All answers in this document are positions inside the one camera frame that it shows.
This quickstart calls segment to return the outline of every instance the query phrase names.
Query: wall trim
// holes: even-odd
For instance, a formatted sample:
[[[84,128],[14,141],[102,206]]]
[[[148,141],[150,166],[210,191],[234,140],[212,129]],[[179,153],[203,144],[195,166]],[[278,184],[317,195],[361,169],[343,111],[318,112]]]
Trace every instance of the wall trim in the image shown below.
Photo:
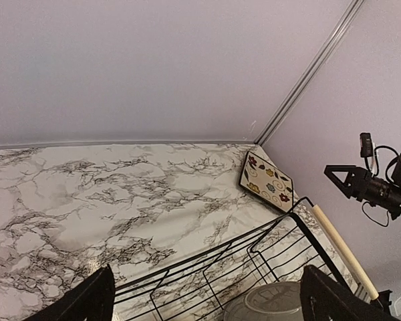
[[[338,43],[345,35],[354,17],[359,12],[361,6],[365,0],[353,0],[349,7],[346,9],[342,18],[334,28],[331,35],[327,38],[327,41],[323,44],[319,52],[314,57],[313,61],[307,67],[306,71],[301,75],[300,79],[294,85],[293,89],[289,92],[287,97],[284,99],[276,113],[274,113],[272,119],[267,123],[261,134],[255,139],[255,144],[263,146],[274,132],[279,128],[282,122],[287,118],[288,114],[294,109],[297,101],[301,95],[305,92],[307,85],[312,81],[320,67],[324,65],[328,57],[334,52]]]
[[[152,145],[152,144],[238,144],[254,145],[252,140],[90,140],[79,142],[39,142],[35,144],[0,145],[3,149],[48,148],[48,147],[77,147],[95,145]]]

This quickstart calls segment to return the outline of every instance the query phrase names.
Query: white wall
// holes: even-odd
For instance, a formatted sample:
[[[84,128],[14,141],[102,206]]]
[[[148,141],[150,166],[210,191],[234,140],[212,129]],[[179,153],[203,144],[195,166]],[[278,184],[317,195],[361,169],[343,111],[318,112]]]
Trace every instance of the white wall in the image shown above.
[[[401,290],[401,218],[383,229],[325,177],[327,164],[363,166],[359,134],[401,152],[401,1],[367,1],[337,52],[265,148],[318,202],[381,289]],[[393,157],[381,152],[382,170]],[[386,221],[384,211],[371,211]]]
[[[248,140],[348,0],[0,0],[0,145]]]

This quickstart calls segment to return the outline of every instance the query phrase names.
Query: marble countertop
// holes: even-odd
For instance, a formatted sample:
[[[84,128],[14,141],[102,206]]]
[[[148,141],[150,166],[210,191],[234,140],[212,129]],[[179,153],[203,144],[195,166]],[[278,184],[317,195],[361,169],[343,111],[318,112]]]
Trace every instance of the marble countertop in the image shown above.
[[[120,285],[276,218],[237,186],[248,150],[269,159],[252,144],[0,150],[0,320],[33,314],[107,263]]]

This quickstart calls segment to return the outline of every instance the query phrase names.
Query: floral trivet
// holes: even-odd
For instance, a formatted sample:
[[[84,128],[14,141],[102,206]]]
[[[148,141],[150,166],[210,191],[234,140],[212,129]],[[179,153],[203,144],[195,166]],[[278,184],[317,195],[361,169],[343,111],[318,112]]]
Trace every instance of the floral trivet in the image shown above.
[[[284,212],[294,204],[291,177],[252,152],[245,158],[239,185]]]

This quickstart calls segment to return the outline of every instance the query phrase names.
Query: black wire dish rack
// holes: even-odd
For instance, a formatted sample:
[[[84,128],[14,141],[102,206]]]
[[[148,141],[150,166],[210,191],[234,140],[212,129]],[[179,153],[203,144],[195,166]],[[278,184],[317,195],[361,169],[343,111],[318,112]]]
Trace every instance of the black wire dish rack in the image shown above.
[[[302,219],[283,213],[212,249],[116,288],[119,320],[222,320],[233,298],[263,284],[300,280],[312,264],[349,288]]]

